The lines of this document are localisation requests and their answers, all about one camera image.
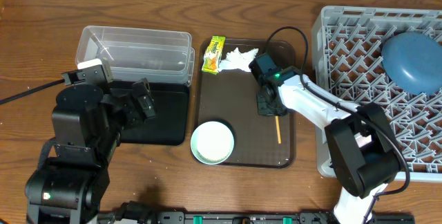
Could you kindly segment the wooden chopstick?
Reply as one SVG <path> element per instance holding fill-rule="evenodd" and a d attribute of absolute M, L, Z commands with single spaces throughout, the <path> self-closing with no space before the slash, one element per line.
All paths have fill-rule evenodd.
<path fill-rule="evenodd" d="M 277 133 L 277 141 L 278 144 L 282 144 L 282 137 L 281 137 L 281 131 L 280 131 L 280 121 L 279 116 L 275 116 L 275 123 L 276 123 L 276 133 Z"/>

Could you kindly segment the white tissue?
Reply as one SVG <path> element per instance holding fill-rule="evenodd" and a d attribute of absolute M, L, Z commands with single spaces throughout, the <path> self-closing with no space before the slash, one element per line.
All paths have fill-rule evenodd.
<path fill-rule="evenodd" d="M 239 69 L 246 73 L 250 73 L 249 64 L 256 58 L 259 49 L 254 48 L 245 53 L 241 53 L 239 48 L 226 54 L 226 57 L 220 61 L 218 71 Z"/>

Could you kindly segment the mint bowl with rice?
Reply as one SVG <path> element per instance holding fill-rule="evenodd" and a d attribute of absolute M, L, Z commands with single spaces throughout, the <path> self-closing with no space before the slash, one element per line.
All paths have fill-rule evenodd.
<path fill-rule="evenodd" d="M 223 163 L 232 154 L 234 144 L 232 130 L 218 121 L 199 125 L 191 135 L 191 152 L 206 165 Z"/>

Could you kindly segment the green yellow snack wrapper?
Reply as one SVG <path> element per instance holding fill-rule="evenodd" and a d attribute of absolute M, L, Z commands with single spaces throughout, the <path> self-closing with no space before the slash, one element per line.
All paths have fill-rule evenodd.
<path fill-rule="evenodd" d="M 204 52 L 202 72 L 214 75 L 219 73 L 219 65 L 225 40 L 226 37 L 224 36 L 212 36 Z"/>

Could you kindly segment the pale pink cup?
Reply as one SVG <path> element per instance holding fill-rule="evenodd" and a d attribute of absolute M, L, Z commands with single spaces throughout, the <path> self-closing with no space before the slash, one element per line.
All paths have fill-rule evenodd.
<path fill-rule="evenodd" d="M 360 147 L 360 148 L 369 144 L 372 141 L 371 135 L 368 135 L 365 137 L 365 136 L 362 136 L 361 134 L 356 134 L 354 137 L 355 137 L 358 147 Z"/>

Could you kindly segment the blue plate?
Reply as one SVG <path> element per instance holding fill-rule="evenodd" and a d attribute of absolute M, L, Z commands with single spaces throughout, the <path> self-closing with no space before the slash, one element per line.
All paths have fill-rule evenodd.
<path fill-rule="evenodd" d="M 441 88 L 441 45 L 419 32 L 404 32 L 382 47 L 387 75 L 404 91 L 428 95 Z"/>

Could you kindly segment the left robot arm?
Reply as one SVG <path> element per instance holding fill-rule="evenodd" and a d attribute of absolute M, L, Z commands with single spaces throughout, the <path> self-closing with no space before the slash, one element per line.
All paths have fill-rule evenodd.
<path fill-rule="evenodd" d="M 26 183 L 27 223 L 89 223 L 110 183 L 108 166 L 122 131 L 155 115 L 147 79 L 122 88 L 77 84 L 52 111 L 54 138 Z"/>

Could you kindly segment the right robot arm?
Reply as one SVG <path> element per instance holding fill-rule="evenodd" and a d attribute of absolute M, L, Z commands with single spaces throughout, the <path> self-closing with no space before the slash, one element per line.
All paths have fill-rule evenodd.
<path fill-rule="evenodd" d="M 383 108 L 337 98 L 265 53 L 249 64 L 260 85 L 260 115 L 295 111 L 322 130 L 332 169 L 342 185 L 333 214 L 338 223 L 367 223 L 378 198 L 405 163 Z"/>

